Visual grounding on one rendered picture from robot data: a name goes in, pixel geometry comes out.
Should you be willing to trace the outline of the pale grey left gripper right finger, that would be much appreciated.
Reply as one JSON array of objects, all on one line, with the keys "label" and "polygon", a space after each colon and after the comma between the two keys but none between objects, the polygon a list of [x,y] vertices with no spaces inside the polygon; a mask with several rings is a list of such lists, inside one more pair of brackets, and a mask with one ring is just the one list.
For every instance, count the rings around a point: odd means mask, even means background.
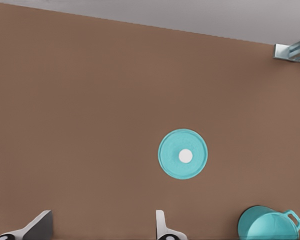
[{"label": "pale grey left gripper right finger", "polygon": [[180,231],[170,229],[166,225],[163,210],[155,211],[156,240],[188,240],[188,237]]}]

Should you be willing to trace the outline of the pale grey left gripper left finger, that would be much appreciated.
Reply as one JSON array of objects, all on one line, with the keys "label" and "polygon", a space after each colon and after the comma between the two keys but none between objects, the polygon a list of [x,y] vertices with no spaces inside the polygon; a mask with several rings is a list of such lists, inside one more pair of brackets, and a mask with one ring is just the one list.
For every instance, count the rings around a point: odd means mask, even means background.
[{"label": "pale grey left gripper left finger", "polygon": [[44,210],[25,227],[0,235],[0,240],[51,240],[53,236],[53,212]]}]

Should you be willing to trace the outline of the teal pot lid white knob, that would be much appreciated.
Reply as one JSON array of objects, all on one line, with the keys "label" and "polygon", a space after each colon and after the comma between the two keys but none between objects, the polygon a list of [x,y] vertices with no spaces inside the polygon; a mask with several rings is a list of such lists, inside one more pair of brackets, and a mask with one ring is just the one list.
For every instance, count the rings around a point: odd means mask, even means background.
[{"label": "teal pot lid white knob", "polygon": [[169,132],[158,147],[158,162],[172,178],[187,180],[197,176],[205,167],[208,147],[203,137],[191,129]]}]

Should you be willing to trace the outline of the silver frame post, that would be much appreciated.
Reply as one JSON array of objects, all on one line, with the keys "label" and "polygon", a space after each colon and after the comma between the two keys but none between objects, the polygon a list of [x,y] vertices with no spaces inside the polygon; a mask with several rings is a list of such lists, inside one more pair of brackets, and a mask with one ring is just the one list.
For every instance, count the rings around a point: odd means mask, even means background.
[{"label": "silver frame post", "polygon": [[291,45],[276,43],[274,45],[273,58],[300,63],[300,41]]}]

